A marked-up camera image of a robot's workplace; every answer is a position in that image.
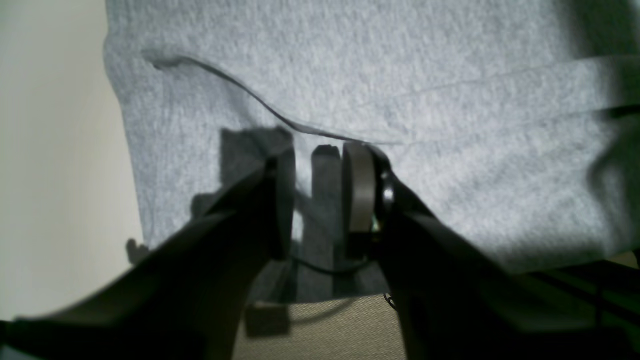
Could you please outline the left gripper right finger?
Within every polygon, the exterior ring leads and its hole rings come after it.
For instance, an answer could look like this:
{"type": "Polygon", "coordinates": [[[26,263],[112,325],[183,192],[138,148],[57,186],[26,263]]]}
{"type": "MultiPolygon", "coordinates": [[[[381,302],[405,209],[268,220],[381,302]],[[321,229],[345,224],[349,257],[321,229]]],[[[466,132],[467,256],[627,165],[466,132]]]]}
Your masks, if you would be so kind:
{"type": "Polygon", "coordinates": [[[444,225],[376,146],[342,148],[346,256],[378,264],[409,360],[637,360],[628,332],[561,310],[444,225]]]}

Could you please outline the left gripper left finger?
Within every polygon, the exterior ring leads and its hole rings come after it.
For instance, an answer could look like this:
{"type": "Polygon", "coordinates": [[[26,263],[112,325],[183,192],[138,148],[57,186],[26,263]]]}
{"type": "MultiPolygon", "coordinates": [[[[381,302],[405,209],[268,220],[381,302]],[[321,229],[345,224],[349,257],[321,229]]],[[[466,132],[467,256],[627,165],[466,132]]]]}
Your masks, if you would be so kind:
{"type": "Polygon", "coordinates": [[[229,360],[255,278],[290,253],[295,153],[268,157],[103,289],[5,323],[3,360],[229,360]]]}

